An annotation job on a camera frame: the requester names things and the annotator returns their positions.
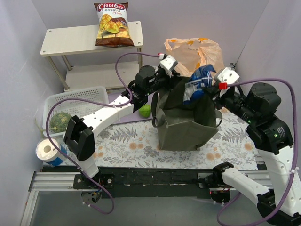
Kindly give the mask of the blue snack packet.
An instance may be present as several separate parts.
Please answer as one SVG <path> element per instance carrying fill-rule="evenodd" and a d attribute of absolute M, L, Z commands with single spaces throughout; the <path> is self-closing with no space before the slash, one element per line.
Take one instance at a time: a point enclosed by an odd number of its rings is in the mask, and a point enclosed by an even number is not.
<path fill-rule="evenodd" d="M 200 99 L 204 95 L 204 88 L 212 86 L 213 78 L 211 72 L 216 72 L 211 64 L 197 68 L 185 83 L 185 90 L 183 95 L 183 103 L 188 105 L 193 101 Z"/>

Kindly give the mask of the orange plastic grocery bag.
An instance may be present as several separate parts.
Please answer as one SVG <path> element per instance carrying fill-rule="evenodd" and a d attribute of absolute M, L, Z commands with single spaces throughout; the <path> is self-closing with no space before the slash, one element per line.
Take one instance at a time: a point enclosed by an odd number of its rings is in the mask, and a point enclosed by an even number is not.
<path fill-rule="evenodd" d="M 218 72 L 224 68 L 222 49 L 208 38 L 165 40 L 166 53 L 173 56 L 178 65 L 175 70 L 182 76 L 190 77 L 201 66 L 211 64 Z"/>

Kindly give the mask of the green canvas tote bag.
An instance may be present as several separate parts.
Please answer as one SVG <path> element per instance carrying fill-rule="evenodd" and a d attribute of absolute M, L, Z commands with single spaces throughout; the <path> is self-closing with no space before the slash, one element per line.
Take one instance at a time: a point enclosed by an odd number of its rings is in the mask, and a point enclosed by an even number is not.
<path fill-rule="evenodd" d="M 207 94 L 183 103 L 187 82 L 187 77 L 181 77 L 173 89 L 161 88 L 152 97 L 152 125 L 157 128 L 161 150 L 195 151 L 218 132 L 222 122 L 222 113 Z"/>

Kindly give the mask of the cassava chips bag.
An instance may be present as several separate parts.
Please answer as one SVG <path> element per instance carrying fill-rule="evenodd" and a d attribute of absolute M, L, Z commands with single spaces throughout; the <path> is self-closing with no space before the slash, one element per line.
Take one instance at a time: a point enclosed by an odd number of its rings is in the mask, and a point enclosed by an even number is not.
<path fill-rule="evenodd" d="M 99 19 L 96 46 L 134 46 L 127 20 L 128 2 L 94 3 Z"/>

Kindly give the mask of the green melon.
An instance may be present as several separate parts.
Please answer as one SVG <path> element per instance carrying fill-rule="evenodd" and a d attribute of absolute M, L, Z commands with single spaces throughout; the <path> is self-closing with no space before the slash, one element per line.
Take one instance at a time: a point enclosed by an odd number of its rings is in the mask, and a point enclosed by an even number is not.
<path fill-rule="evenodd" d="M 68 113 L 56 113 L 50 120 L 50 129 L 55 133 L 65 132 L 71 117 Z"/>

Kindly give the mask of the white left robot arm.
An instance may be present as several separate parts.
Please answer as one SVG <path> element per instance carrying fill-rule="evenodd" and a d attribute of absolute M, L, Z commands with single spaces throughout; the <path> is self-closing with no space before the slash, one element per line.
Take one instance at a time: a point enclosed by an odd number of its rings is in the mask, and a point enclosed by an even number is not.
<path fill-rule="evenodd" d="M 122 117 L 139 110 L 148 102 L 150 94 L 162 88 L 172 89 L 180 79 L 175 70 L 167 72 L 161 66 L 157 70 L 152 66 L 143 66 L 128 84 L 128 90 L 122 92 L 109 107 L 82 118 L 73 116 L 69 120 L 63 140 L 75 154 L 79 168 L 85 173 L 84 183 L 89 188 L 96 188 L 100 183 L 99 169 L 93 158 L 95 137 Z"/>

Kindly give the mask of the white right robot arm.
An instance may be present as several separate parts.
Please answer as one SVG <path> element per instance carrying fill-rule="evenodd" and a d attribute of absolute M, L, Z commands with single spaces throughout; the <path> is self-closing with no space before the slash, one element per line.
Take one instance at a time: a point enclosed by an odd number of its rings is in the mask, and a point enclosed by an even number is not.
<path fill-rule="evenodd" d="M 229 162 L 215 166 L 204 183 L 235 188 L 251 200 L 272 225 L 300 225 L 301 181 L 295 164 L 298 150 L 289 127 L 275 115 L 281 103 L 276 89 L 258 82 L 247 96 L 236 93 L 234 88 L 226 91 L 218 86 L 206 88 L 205 92 L 217 108 L 227 108 L 248 124 L 247 134 L 264 160 L 272 188 L 250 179 Z"/>

